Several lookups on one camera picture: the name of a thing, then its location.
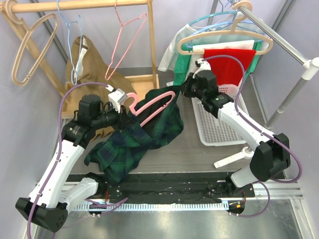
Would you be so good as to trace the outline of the dark green plaid garment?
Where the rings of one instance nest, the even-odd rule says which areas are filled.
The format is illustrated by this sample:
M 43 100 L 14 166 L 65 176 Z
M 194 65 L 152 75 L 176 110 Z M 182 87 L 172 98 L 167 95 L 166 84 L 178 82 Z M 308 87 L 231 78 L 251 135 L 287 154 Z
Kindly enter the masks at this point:
M 184 129 L 177 105 L 178 86 L 149 91 L 145 99 L 137 103 L 136 109 L 169 91 L 173 91 L 175 97 L 159 100 L 138 116 L 128 113 L 135 123 L 121 131 L 115 131 L 106 141 L 97 143 L 85 156 L 84 164 L 98 164 L 106 180 L 111 184 L 117 184 L 137 168 L 148 150 L 171 143 Z

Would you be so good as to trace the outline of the tan skirt with white lining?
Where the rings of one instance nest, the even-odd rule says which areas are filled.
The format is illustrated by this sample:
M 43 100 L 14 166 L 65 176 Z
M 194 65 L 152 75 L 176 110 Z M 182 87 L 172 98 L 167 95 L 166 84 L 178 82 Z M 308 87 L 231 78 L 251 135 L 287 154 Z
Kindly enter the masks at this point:
M 94 46 L 93 42 L 87 36 L 77 37 L 71 47 L 71 59 L 68 59 L 65 77 L 67 82 L 71 83 L 71 71 L 78 68 L 74 73 L 74 79 L 77 84 L 88 82 L 99 82 L 111 85 L 115 89 L 122 89 L 125 93 L 134 93 L 135 90 L 129 80 L 122 74 L 108 69 L 108 65 L 104 63 L 101 55 Z M 100 85 L 86 85 L 73 90 L 69 97 L 74 104 L 71 111 L 78 110 L 79 101 L 84 95 L 98 95 L 101 101 L 106 103 L 109 101 L 108 91 Z

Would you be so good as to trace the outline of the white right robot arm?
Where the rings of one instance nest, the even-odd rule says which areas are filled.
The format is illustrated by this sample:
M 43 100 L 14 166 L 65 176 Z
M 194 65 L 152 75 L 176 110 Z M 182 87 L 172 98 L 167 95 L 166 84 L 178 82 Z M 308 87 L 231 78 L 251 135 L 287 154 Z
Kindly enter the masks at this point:
M 201 100 L 207 112 L 232 127 L 254 152 L 249 165 L 233 173 L 225 184 L 229 196 L 238 196 L 244 186 L 266 182 L 291 165 L 288 137 L 275 135 L 249 118 L 232 97 L 219 91 L 210 70 L 190 73 L 180 89 L 185 97 Z

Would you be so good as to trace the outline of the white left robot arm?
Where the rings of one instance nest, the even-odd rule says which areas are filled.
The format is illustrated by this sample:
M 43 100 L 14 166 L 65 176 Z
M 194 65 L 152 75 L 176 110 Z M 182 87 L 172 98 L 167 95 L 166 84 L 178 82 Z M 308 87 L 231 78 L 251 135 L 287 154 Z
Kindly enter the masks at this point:
M 99 96 L 82 97 L 75 118 L 61 128 L 57 149 L 42 178 L 28 197 L 16 202 L 16 209 L 29 225 L 35 224 L 55 233 L 62 229 L 69 212 L 82 201 L 91 196 L 100 199 L 105 195 L 105 179 L 95 173 L 86 174 L 65 193 L 62 188 L 96 130 L 109 126 L 121 129 L 127 125 L 129 118 L 124 101 L 129 96 L 121 90 L 110 93 L 107 110 Z

